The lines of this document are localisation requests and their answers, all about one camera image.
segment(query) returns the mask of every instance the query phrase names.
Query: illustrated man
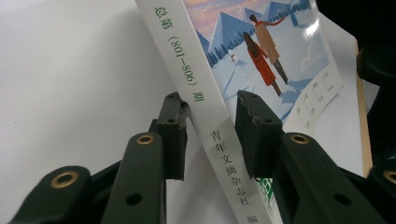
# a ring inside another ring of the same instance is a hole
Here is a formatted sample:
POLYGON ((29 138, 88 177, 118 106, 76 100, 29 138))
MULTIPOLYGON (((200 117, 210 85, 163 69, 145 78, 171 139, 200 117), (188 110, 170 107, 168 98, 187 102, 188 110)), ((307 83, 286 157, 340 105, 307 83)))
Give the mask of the illustrated man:
POLYGON ((274 65, 276 71, 283 78, 283 81, 285 81, 285 83, 288 84, 289 79, 286 76, 286 73, 283 70, 283 67, 279 62, 280 56, 276 50, 275 42, 267 30, 267 26, 269 26, 269 25, 276 26, 276 25, 280 24, 283 20, 285 20, 285 18, 282 18, 276 22, 257 21, 256 16, 254 16, 253 14, 250 15, 249 18, 251 21, 254 22, 254 26, 256 27, 257 39, 259 40, 259 44, 262 47, 262 49, 268 55, 268 59, 270 60, 270 63, 274 65))

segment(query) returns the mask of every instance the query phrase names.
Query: brass insert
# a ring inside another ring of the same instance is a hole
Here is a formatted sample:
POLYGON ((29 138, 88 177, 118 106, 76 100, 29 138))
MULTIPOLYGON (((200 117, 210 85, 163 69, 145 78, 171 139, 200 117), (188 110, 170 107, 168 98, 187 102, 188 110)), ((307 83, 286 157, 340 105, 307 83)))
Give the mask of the brass insert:
POLYGON ((70 186, 78 179, 78 173, 74 171, 66 171, 59 175, 56 175, 50 185, 55 189, 62 189, 70 186))

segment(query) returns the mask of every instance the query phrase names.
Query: illustrated couple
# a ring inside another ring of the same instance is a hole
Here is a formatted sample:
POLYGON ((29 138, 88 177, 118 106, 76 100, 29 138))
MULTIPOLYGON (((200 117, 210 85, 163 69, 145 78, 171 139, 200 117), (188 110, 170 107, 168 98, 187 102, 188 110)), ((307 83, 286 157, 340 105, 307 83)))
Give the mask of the illustrated couple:
POLYGON ((279 62, 279 53, 276 50, 276 45, 266 28, 268 25, 276 26, 280 24, 283 20, 285 20, 285 18, 282 18, 276 22, 257 21, 257 18, 254 15, 250 15, 249 18, 255 23, 256 36, 260 45, 254 42, 248 33, 244 33, 248 54, 250 55, 251 60, 254 62, 257 70, 259 70, 260 74, 262 75, 265 85, 272 85, 276 91, 276 94, 280 96, 282 92, 276 84, 276 77, 268 66, 264 57, 269 59, 270 63, 274 65, 276 71, 283 78, 285 83, 288 84, 289 79, 279 62))

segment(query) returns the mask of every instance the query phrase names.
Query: book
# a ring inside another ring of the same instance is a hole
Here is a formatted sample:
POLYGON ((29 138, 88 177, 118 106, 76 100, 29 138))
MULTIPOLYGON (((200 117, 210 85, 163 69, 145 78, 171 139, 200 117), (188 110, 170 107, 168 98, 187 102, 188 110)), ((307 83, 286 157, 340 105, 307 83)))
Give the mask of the book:
POLYGON ((285 132, 313 135, 343 83, 315 1, 135 0, 239 223, 281 223, 271 179, 248 177, 233 127, 254 92, 285 132))

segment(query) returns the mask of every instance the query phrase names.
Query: book spine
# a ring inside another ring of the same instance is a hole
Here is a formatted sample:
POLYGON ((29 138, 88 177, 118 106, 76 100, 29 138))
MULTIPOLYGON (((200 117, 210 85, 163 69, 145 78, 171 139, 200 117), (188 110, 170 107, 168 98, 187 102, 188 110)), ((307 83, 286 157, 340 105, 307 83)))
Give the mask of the book spine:
POLYGON ((136 0, 191 122, 239 223, 271 223, 261 190, 248 177, 242 147, 181 0, 136 0))

